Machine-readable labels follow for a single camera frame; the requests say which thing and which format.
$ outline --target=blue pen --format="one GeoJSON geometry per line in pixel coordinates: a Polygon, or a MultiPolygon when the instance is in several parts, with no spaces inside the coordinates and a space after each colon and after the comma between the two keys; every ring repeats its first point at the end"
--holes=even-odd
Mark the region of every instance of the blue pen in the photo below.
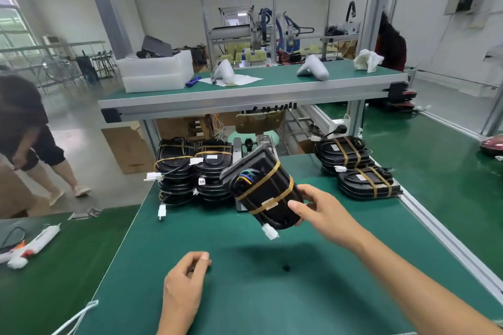
{"type": "Polygon", "coordinates": [[[192,88],[196,82],[198,82],[201,79],[201,76],[194,76],[189,82],[185,83],[185,86],[188,88],[192,88]]]}

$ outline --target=stack of black devices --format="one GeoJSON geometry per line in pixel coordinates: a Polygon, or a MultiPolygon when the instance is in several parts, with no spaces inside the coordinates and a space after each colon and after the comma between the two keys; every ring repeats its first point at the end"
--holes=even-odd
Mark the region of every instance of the stack of black devices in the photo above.
{"type": "Polygon", "coordinates": [[[212,202],[229,198],[220,174],[232,164],[231,150],[230,143],[216,139],[199,143],[181,137],[163,139],[155,160],[155,170],[162,174],[159,181],[161,202],[184,204],[195,195],[212,202]]]}
{"type": "Polygon", "coordinates": [[[358,200],[385,199],[403,192],[393,179],[391,169],[375,166],[365,142],[359,138],[324,137],[314,145],[314,153],[324,169],[337,175],[340,190],[349,197],[358,200]],[[346,167],[346,171],[338,171],[341,166],[346,167]]]}
{"type": "Polygon", "coordinates": [[[289,200],[304,201],[292,177],[264,145],[224,170],[221,179],[230,194],[263,226],[276,230],[295,225],[299,216],[289,200]]]}

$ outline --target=left hand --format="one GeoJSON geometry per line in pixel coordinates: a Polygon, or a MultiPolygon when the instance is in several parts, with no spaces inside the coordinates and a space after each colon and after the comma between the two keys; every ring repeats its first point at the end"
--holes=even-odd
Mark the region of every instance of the left hand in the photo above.
{"type": "Polygon", "coordinates": [[[157,335],[185,335],[189,330],[201,303],[209,256],[207,252],[187,253],[167,274],[157,335]]]}
{"type": "Polygon", "coordinates": [[[23,152],[16,152],[14,156],[12,157],[12,163],[14,165],[14,170],[19,170],[20,168],[24,167],[24,165],[28,162],[26,158],[26,154],[23,152]]]}

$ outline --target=foot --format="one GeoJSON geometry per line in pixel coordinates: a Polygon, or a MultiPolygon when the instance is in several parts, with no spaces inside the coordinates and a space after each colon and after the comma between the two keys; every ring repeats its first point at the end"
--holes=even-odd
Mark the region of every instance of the foot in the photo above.
{"type": "Polygon", "coordinates": [[[73,188],[73,194],[75,195],[75,197],[85,196],[89,192],[91,192],[91,188],[89,187],[77,185],[75,186],[75,188],[73,188]]]}
{"type": "Polygon", "coordinates": [[[49,197],[49,206],[52,207],[54,204],[56,204],[56,201],[58,201],[63,195],[63,191],[51,193],[51,197],[49,197]]]}

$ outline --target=person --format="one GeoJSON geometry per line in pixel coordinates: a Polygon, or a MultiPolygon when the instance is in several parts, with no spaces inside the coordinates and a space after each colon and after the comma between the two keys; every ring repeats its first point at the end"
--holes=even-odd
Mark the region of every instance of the person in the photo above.
{"type": "MultiPolygon", "coordinates": [[[[493,322],[381,243],[335,197],[310,185],[298,187],[311,203],[289,201],[290,209],[328,241],[354,253],[398,303],[418,333],[502,334],[493,322]]],[[[207,252],[190,252],[167,274],[157,335],[187,333],[201,302],[210,265],[207,252]]]]}
{"type": "Polygon", "coordinates": [[[52,167],[68,183],[75,197],[88,194],[91,189],[79,185],[72,167],[64,157],[47,127],[48,119],[42,98],[30,81],[4,72],[0,75],[0,154],[15,170],[24,171],[49,193],[49,205],[63,196],[49,179],[39,160],[52,167]]]}
{"type": "Polygon", "coordinates": [[[407,43],[393,28],[388,16],[383,12],[375,52],[384,57],[381,66],[396,71],[404,71],[407,62],[407,43]]]}

